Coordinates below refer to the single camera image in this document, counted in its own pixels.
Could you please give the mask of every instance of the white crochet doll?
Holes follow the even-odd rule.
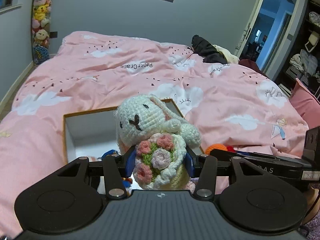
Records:
[[[117,109],[116,131],[121,154],[136,145],[135,180],[143,189],[182,189],[189,176],[182,162],[186,144],[199,147],[200,133],[168,109],[159,98],[140,95]]]

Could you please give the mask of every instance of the orange yarn ball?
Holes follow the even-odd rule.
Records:
[[[205,150],[205,154],[207,155],[210,155],[210,152],[213,150],[213,149],[218,149],[218,150],[223,150],[223,151],[227,151],[228,149],[221,143],[215,143],[215,144],[212,144],[210,145],[206,150]]]

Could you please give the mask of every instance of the floor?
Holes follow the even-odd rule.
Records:
[[[4,119],[4,117],[11,111],[11,106],[14,100],[14,97],[16,96],[18,90],[20,89],[20,87],[22,86],[22,84],[26,81],[26,79],[28,78],[28,76],[35,70],[36,68],[33,66],[29,72],[27,73],[27,75],[23,78],[23,80],[20,82],[20,84],[18,85],[17,89],[12,93],[12,96],[10,97],[9,101],[6,103],[3,111],[0,113],[0,122],[2,121],[2,119]]]

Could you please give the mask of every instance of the window sill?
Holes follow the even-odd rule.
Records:
[[[17,4],[17,5],[10,5],[10,6],[1,8],[1,9],[0,9],[0,14],[3,14],[3,13],[5,13],[5,12],[18,9],[18,8],[20,8],[21,6],[22,6],[22,4]]]

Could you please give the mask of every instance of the white label sticker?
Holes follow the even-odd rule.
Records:
[[[303,171],[301,180],[319,180],[320,171]]]

